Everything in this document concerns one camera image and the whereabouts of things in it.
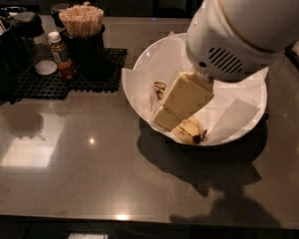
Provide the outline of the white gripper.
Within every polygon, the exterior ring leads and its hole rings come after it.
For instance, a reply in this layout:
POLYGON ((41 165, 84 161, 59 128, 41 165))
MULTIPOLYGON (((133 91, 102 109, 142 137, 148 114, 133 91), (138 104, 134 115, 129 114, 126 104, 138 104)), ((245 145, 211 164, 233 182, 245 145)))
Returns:
POLYGON ((209 77, 181 72, 165 89, 151 122, 166 131, 174 129, 212 100, 212 78, 240 82, 279 56, 278 52, 261 50, 244 41, 230 24, 222 0, 202 2, 187 29, 186 54, 190 62, 209 77))

